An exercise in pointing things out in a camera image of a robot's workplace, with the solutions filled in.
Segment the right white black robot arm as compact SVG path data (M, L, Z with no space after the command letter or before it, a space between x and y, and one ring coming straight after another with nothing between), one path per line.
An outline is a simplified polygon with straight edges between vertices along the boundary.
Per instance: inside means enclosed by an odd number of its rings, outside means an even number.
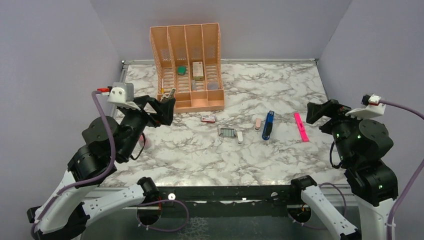
M376 95L366 95L362 108L355 109L335 99L307 104L308 124L328 117L320 130L333 137L339 165L357 202L361 225L350 223L309 175L293 179L288 196L296 204L304 202L335 240L386 240L394 232L388 220L398 197L398 180L382 160L394 143L386 126L376 121L385 108Z

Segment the red white staple box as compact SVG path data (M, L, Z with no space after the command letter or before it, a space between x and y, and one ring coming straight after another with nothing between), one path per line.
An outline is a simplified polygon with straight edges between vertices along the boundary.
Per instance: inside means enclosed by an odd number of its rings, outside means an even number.
M203 114L200 120L203 123L215 123L216 116L214 114Z

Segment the blue stapler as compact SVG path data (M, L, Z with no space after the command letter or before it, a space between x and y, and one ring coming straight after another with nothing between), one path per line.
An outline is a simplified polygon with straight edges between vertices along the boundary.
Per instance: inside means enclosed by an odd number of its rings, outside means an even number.
M272 132L272 129L273 129L274 115L275 115L275 112L270 110L267 113L266 119L264 121L264 126L263 126L263 130L262 130L262 139L265 140L265 141L270 139L271 132Z

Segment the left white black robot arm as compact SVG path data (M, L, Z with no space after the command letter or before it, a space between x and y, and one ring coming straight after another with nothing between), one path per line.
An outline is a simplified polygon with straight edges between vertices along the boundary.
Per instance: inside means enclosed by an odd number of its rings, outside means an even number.
M122 191L86 201L85 196L96 189L117 168L116 164L132 159L132 152L146 127L170 126L173 122L176 100L158 101L148 95L133 100L135 109L121 108L121 123L107 116L97 96L92 99L99 112L82 132L85 144L78 149L67 164L57 188L41 206L28 209L32 224L31 237L35 240L71 240L98 219L133 205L152 205L160 192L150 177Z

